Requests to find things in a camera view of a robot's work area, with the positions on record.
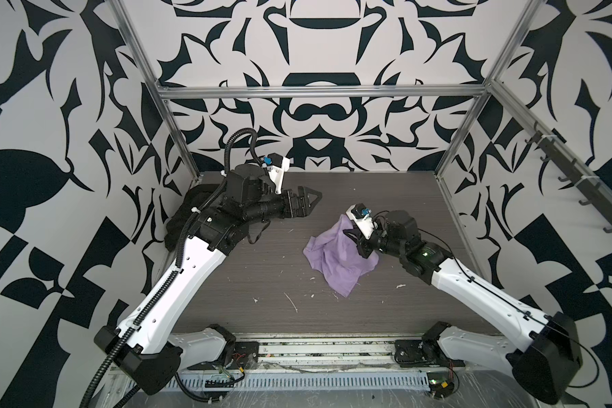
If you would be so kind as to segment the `purple cloth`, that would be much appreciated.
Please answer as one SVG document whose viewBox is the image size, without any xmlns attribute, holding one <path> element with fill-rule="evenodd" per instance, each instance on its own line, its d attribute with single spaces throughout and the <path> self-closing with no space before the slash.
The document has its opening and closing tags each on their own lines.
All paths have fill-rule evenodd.
<svg viewBox="0 0 612 408">
<path fill-rule="evenodd" d="M 343 233 L 352 227 L 348 216 L 341 215 L 331 229 L 311 237 L 303 251 L 310 267 L 321 272 L 329 287 L 345 298 L 360 277 L 375 270 L 379 262 L 377 253 L 368 258 L 359 255 L 356 244 Z"/>
</svg>

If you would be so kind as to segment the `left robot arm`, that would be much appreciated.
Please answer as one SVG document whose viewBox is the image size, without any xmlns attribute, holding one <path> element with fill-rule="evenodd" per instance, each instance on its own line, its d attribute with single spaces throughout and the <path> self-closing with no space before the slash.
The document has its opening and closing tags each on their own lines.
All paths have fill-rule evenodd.
<svg viewBox="0 0 612 408">
<path fill-rule="evenodd" d="M 136 391 L 156 394 L 186 368 L 232 362 L 235 336 L 219 325 L 197 333 L 173 334 L 185 308 L 251 225 L 309 216 L 321 201 L 317 190 L 284 190 L 286 166 L 243 164 L 224 172 L 222 182 L 200 207 L 192 207 L 180 231 L 175 259 L 144 301 L 115 327 L 105 326 L 95 343 L 106 354 L 85 394 L 93 392 L 111 365 L 134 382 Z"/>
</svg>

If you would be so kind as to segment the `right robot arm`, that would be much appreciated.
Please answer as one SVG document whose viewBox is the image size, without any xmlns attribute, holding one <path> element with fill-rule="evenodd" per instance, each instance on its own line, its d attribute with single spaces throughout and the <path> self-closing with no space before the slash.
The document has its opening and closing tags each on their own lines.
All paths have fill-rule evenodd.
<svg viewBox="0 0 612 408">
<path fill-rule="evenodd" d="M 430 330 L 445 357 L 490 368 L 512 377 L 536 400 L 555 405 L 583 365 L 576 323 L 552 316 L 496 288 L 466 267 L 440 238 L 426 241 L 406 211 L 373 214 L 351 206 L 345 231 L 360 256 L 393 256 L 410 275 L 458 300 L 496 328 L 496 336 L 438 324 Z"/>
</svg>

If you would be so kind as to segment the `black cloth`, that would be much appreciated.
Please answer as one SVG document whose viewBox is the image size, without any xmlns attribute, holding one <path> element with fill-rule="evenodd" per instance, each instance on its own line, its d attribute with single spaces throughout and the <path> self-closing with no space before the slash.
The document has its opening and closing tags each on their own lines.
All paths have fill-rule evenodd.
<svg viewBox="0 0 612 408">
<path fill-rule="evenodd" d="M 166 236 L 164 237 L 165 248 L 171 253 L 177 246 L 180 232 L 190 217 L 193 207 L 200 207 L 207 198 L 217 189 L 217 184 L 197 185 L 187 191 L 183 202 L 177 212 L 166 224 Z"/>
</svg>

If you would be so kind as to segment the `small circuit board right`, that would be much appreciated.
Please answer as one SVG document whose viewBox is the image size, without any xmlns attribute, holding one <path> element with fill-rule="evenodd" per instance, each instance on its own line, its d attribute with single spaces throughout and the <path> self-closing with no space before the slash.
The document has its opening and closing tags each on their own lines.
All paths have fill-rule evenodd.
<svg viewBox="0 0 612 408">
<path fill-rule="evenodd" d="M 455 377 L 445 372 L 428 372 L 428 395 L 437 401 L 445 401 L 458 391 Z"/>
</svg>

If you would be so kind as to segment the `small circuit board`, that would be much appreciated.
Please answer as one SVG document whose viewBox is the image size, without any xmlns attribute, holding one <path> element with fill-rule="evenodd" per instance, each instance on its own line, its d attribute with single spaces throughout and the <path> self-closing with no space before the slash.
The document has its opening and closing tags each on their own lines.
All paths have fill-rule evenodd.
<svg viewBox="0 0 612 408">
<path fill-rule="evenodd" d="M 236 383 L 236 377 L 226 377 L 225 375 L 212 375 L 204 379 L 204 389 L 229 389 Z"/>
<path fill-rule="evenodd" d="M 428 395 L 437 401 L 445 401 L 458 391 L 455 377 L 445 372 L 428 372 Z"/>
</svg>

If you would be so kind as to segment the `small circuit board left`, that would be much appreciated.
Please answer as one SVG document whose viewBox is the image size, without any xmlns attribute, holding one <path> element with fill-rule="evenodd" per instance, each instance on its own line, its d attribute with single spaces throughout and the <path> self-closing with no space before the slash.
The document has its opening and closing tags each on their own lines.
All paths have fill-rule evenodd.
<svg viewBox="0 0 612 408">
<path fill-rule="evenodd" d="M 236 377 L 226 377 L 225 375 L 212 375 L 204 379 L 204 389 L 229 389 L 236 383 Z"/>
</svg>

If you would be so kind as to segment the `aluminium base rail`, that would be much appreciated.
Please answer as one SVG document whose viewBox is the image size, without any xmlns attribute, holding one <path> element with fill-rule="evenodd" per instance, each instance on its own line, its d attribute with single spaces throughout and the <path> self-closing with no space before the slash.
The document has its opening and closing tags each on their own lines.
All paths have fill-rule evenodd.
<svg viewBox="0 0 612 408">
<path fill-rule="evenodd" d="M 440 331 L 425 333 L 421 338 L 260 338 L 258 361 L 280 367 L 383 367 L 396 364 L 396 340 L 421 339 L 434 341 L 452 360 L 463 360 L 488 369 L 512 375 L 531 342 L 523 348 L 504 336 L 489 336 L 464 331 L 456 326 L 443 326 Z M 156 346 L 145 346 L 142 340 L 125 339 L 122 334 L 104 327 L 95 336 L 95 344 L 110 361 L 116 363 L 135 380 L 158 375 L 163 382 L 177 372 L 194 365 L 224 357 L 234 346 L 236 337 L 221 327 L 208 327 L 198 333 L 171 335 Z"/>
</svg>

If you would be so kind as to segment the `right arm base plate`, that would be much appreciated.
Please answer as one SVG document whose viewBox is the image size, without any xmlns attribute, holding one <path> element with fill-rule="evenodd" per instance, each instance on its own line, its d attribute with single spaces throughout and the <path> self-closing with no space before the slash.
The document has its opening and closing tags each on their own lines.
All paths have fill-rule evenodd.
<svg viewBox="0 0 612 408">
<path fill-rule="evenodd" d="M 396 340 L 394 361 L 401 368 L 466 366 L 463 360 L 448 358 L 434 341 L 421 339 Z"/>
</svg>

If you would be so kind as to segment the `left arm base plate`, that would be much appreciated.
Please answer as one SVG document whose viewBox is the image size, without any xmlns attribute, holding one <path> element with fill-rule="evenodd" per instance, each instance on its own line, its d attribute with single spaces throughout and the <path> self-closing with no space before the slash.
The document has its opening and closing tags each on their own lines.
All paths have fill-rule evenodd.
<svg viewBox="0 0 612 408">
<path fill-rule="evenodd" d="M 257 341 L 236 342 L 234 346 L 224 351 L 224 357 L 213 362 L 193 365 L 189 369 L 191 371 L 217 369 L 219 367 L 226 369 L 242 367 L 243 369 L 248 369 L 258 362 L 259 346 L 260 343 Z"/>
</svg>

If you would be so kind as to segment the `aluminium cage frame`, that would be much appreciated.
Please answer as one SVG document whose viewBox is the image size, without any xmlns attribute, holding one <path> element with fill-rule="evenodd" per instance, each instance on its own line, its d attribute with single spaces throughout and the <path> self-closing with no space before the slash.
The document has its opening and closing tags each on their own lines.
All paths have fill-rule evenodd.
<svg viewBox="0 0 612 408">
<path fill-rule="evenodd" d="M 540 122 L 543 129 L 551 131 L 542 120 L 525 106 L 508 86 L 499 80 L 505 71 L 506 62 L 513 56 L 515 49 L 520 46 L 528 34 L 534 18 L 540 13 L 543 3 L 530 1 L 514 26 L 513 32 L 506 41 L 505 48 L 498 55 L 497 63 L 488 78 L 481 84 L 439 84 L 439 85 L 324 85 L 324 86 L 268 86 L 268 87 L 196 87 L 196 88 L 167 88 L 159 85 L 151 67 L 139 35 L 127 13 L 124 2 L 110 1 L 108 3 L 117 22 L 117 28 L 127 46 L 130 47 L 135 63 L 144 78 L 152 100 L 161 115 L 161 119 L 168 126 L 173 142 L 180 150 L 180 156 L 185 160 L 192 173 L 198 180 L 200 171 L 195 165 L 188 146 L 171 110 L 168 108 L 170 100 L 196 100 L 196 99 L 274 99 L 274 98 L 362 98 L 362 97 L 411 97 L 411 96 L 468 96 L 476 101 L 470 107 L 459 129 L 461 137 L 469 133 L 469 128 L 478 118 L 486 102 L 494 98 L 523 126 L 530 135 L 533 134 L 533 122 Z"/>
</svg>

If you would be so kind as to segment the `wall hook rail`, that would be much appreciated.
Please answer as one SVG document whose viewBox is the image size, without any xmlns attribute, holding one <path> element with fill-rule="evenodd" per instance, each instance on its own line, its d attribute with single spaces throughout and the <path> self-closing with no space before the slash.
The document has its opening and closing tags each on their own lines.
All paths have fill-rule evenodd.
<svg viewBox="0 0 612 408">
<path fill-rule="evenodd" d="M 562 139 L 546 129 L 540 122 L 533 122 L 533 134 L 526 144 L 534 145 L 542 151 L 541 161 L 552 163 L 561 173 L 559 182 L 579 190 L 583 196 L 579 204 L 593 207 L 609 224 L 603 228 L 612 234 L 612 188 L 596 175 Z"/>
</svg>

